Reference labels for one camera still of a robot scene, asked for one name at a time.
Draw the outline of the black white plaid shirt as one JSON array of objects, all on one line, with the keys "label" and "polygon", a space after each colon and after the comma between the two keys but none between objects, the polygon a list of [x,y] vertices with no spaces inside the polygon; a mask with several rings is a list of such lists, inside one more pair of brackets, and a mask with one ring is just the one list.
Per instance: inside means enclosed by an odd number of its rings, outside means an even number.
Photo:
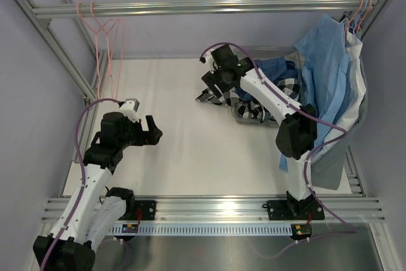
[{"label": "black white plaid shirt", "polygon": [[229,92],[224,93],[221,97],[216,97],[209,88],[202,91],[196,98],[198,102],[207,102],[217,106],[231,107],[231,113],[235,120],[241,124],[277,124],[271,113],[262,106],[253,97],[241,96],[237,93],[237,89],[233,88]]}]

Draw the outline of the blue checked shirt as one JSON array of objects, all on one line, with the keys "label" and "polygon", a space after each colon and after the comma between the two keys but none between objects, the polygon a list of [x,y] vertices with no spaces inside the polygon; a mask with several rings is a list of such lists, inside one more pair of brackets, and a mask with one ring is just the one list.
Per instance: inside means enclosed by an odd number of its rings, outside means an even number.
[{"label": "blue checked shirt", "polygon": [[255,60],[265,76],[288,97],[298,100],[301,84],[293,61],[280,56],[269,60]]}]

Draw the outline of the pink wire hanger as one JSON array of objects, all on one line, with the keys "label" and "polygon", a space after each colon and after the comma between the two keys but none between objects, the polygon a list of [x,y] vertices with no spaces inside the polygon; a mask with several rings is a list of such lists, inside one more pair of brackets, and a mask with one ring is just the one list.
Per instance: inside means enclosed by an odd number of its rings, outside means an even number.
[{"label": "pink wire hanger", "polygon": [[80,21],[86,26],[86,28],[91,31],[91,33],[93,34],[94,43],[95,43],[96,97],[99,100],[101,97],[100,90],[101,90],[102,78],[101,78],[101,74],[100,74],[101,70],[100,70],[100,54],[99,54],[99,45],[98,45],[98,35],[100,32],[103,32],[105,30],[105,26],[110,22],[110,19],[108,19],[105,23],[100,23],[93,12],[95,3],[92,2],[90,4],[91,17],[98,25],[98,28],[94,28],[87,21],[85,21],[84,15],[81,13],[81,5],[82,5],[82,2],[79,1],[79,2],[77,2],[76,6],[75,6],[77,16],[79,17]]}]

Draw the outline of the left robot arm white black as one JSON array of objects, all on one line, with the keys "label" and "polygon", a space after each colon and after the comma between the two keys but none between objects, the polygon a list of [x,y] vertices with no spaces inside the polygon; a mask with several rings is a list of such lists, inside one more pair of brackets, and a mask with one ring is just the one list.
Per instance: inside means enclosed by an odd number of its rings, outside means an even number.
[{"label": "left robot arm white black", "polygon": [[34,242],[41,270],[92,270],[96,252],[116,221],[134,221],[131,229],[137,230],[141,221],[152,219],[152,208],[136,201],[128,188],[110,188],[95,208],[124,150],[158,144],[163,132],[152,116],[146,122],[148,129],[143,130],[141,121],[123,111],[103,116],[101,130],[79,161],[81,177],[63,214],[47,236]]}]

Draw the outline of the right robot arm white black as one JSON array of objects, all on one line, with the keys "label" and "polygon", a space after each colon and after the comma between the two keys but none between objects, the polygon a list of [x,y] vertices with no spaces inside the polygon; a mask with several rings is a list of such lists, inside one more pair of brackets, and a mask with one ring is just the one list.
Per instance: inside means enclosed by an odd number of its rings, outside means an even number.
[{"label": "right robot arm white black", "polygon": [[276,120],[279,129],[275,143],[285,156],[288,167],[288,190],[281,201],[268,201],[271,220],[309,220],[317,207],[312,193],[310,152],[317,138],[315,109],[289,98],[258,67],[250,54],[239,59],[232,43],[216,43],[202,52],[201,63],[211,68],[202,80],[220,97],[233,88],[240,88],[254,97]]}]

